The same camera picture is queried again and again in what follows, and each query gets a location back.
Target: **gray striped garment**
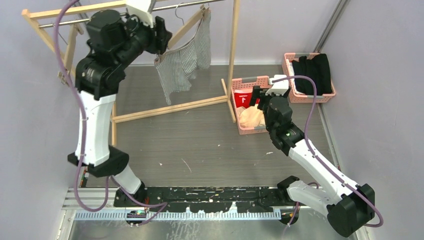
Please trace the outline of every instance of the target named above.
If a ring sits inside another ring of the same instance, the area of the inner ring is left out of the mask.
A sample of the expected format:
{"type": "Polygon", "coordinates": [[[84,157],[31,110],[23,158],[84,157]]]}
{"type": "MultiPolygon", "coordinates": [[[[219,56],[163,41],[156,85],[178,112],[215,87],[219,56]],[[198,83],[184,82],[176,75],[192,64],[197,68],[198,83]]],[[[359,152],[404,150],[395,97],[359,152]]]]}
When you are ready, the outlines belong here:
{"type": "Polygon", "coordinates": [[[170,94],[188,91],[189,80],[196,78],[196,70],[211,65],[211,12],[205,12],[194,37],[184,46],[165,52],[154,61],[166,103],[171,105],[170,94]]]}

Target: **pink plastic basket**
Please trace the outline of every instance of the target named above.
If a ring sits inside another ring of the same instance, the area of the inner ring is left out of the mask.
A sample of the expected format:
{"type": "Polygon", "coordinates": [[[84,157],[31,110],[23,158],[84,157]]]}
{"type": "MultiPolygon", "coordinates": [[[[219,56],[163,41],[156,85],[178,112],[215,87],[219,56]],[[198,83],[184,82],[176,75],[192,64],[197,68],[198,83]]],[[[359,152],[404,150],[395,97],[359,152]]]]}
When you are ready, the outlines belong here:
{"type": "MultiPolygon", "coordinates": [[[[250,90],[252,91],[253,86],[260,86],[261,88],[270,88],[268,76],[254,76],[254,77],[244,77],[244,78],[235,78],[232,80],[231,95],[232,95],[232,105],[234,107],[234,112],[236,112],[236,101],[234,98],[235,90],[250,90]]],[[[235,117],[237,119],[238,133],[240,135],[245,134],[258,134],[265,133],[267,130],[265,126],[257,127],[242,127],[240,126],[239,115],[236,113],[235,117]]]]}
{"type": "MultiPolygon", "coordinates": [[[[291,76],[289,73],[289,65],[287,64],[288,60],[289,62],[296,60],[299,61],[299,58],[302,56],[306,56],[307,59],[313,59],[316,55],[319,55],[319,53],[316,52],[312,52],[312,53],[294,53],[294,52],[290,52],[290,53],[286,53],[284,54],[284,59],[282,60],[282,71],[284,72],[285,75],[287,75],[288,77],[291,76]]],[[[313,95],[305,95],[305,94],[297,94],[293,89],[295,89],[295,84],[294,82],[292,82],[290,80],[290,87],[291,87],[291,91],[288,94],[288,98],[290,99],[290,103],[312,103],[312,101],[314,100],[314,96],[313,95]]],[[[332,97],[334,97],[336,95],[336,90],[334,89],[333,86],[333,80],[331,80],[331,89],[332,89],[332,93],[330,94],[323,94],[322,96],[316,96],[316,102],[317,103],[326,103],[328,102],[332,97]]]]}

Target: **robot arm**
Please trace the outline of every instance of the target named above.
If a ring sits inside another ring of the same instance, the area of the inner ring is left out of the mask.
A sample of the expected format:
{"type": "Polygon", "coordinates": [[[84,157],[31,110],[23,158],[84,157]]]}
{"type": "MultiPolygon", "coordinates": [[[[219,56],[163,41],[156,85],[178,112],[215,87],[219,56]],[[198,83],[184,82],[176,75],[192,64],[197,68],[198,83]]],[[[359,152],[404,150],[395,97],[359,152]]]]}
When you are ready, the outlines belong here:
{"type": "Polygon", "coordinates": [[[128,14],[116,10],[95,13],[87,23],[90,39],[88,55],[76,66],[75,87],[85,106],[87,118],[80,113],[76,151],[68,161],[78,165],[83,144],[82,122],[86,121],[83,165],[95,177],[113,176],[125,191],[143,202],[144,184],[130,166],[129,155],[109,145],[110,116],[119,83],[127,68],[144,51],[161,55],[166,51],[172,33],[166,30],[161,17],[152,17],[155,1],[127,0],[128,14]]]}
{"type": "Polygon", "coordinates": [[[286,200],[303,203],[326,216],[336,232],[348,237],[371,220],[375,212],[345,185],[354,187],[372,204],[375,202],[374,190],[367,184],[358,185],[341,173],[316,150],[311,141],[309,143],[315,155],[310,152],[304,133],[292,122],[293,111],[287,99],[289,92],[288,80],[277,82],[271,88],[254,86],[250,105],[254,106],[259,99],[258,108],[263,111],[266,130],[274,146],[305,168],[322,189],[311,187],[299,178],[290,176],[277,185],[280,195],[286,200]],[[342,178],[344,183],[340,183],[316,156],[342,178]]]}

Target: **wooden floor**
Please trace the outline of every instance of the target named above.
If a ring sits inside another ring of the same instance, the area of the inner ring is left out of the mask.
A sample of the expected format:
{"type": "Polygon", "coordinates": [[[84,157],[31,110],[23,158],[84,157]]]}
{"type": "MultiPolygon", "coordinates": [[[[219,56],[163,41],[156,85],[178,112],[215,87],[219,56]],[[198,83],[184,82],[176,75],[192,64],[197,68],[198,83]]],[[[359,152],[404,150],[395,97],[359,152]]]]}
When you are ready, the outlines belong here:
{"type": "MultiPolygon", "coordinates": [[[[153,66],[131,66],[117,95],[117,115],[166,106],[153,66]]],[[[234,78],[282,74],[280,65],[237,65],[234,78]]],[[[190,91],[172,93],[172,104],[224,95],[227,66],[200,70],[190,91]]],[[[304,128],[310,104],[291,104],[293,122],[304,128]]],[[[329,160],[331,155],[318,111],[309,137],[329,160]]],[[[128,153],[135,175],[147,186],[276,186],[290,175],[312,177],[278,151],[267,133],[239,135],[226,103],[117,124],[117,147],[128,153]]],[[[90,177],[87,186],[104,186],[90,177]]]]}

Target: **metal rod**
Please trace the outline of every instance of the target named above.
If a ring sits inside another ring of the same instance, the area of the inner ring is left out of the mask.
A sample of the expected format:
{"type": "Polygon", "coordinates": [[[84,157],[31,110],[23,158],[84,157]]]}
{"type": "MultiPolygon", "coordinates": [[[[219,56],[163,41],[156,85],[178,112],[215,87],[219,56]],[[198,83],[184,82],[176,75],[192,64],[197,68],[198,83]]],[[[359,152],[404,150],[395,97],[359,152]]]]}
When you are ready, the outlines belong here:
{"type": "MultiPolygon", "coordinates": [[[[82,7],[83,5],[81,4],[80,1],[77,1],[73,6],[74,7],[82,7]]],[[[87,15],[86,12],[78,13],[77,15],[78,15],[79,19],[88,19],[89,18],[89,16],[87,15]]]]}
{"type": "Polygon", "coordinates": [[[175,9],[177,6],[179,8],[181,8],[181,7],[188,7],[188,6],[199,5],[199,4],[208,4],[208,3],[220,2],[220,1],[225,1],[225,0],[202,0],[202,1],[193,1],[193,2],[181,3],[180,5],[175,4],[175,5],[170,5],[170,6],[161,6],[161,7],[153,8],[152,12],[162,11],[162,10],[167,10],[167,9],[175,9]]]}
{"type": "Polygon", "coordinates": [[[340,16],[342,16],[343,11],[345,10],[346,6],[348,5],[350,0],[339,0],[337,6],[335,7],[334,12],[331,15],[330,20],[327,23],[327,26],[325,27],[324,31],[322,32],[321,37],[318,40],[318,43],[315,46],[315,49],[313,50],[314,53],[320,53],[321,49],[323,48],[324,44],[326,43],[327,39],[329,38],[331,32],[333,31],[334,27],[336,26],[337,22],[340,19],[340,16]]]}
{"type": "MultiPolygon", "coordinates": [[[[181,3],[179,6],[178,6],[178,4],[170,5],[170,6],[161,6],[161,7],[153,8],[152,12],[162,11],[162,10],[167,10],[167,9],[175,9],[177,6],[179,8],[181,8],[181,7],[189,7],[189,6],[199,5],[199,4],[208,4],[208,3],[220,2],[220,1],[225,1],[225,0],[202,0],[202,1],[193,1],[193,2],[188,2],[188,3],[181,3]]],[[[72,21],[63,21],[63,22],[59,23],[59,26],[86,23],[86,22],[89,22],[89,21],[90,21],[90,18],[83,18],[83,19],[72,20],[72,21]]],[[[40,29],[47,29],[47,28],[53,28],[54,26],[55,25],[53,23],[51,23],[51,24],[40,25],[39,28],[40,29]]]]}

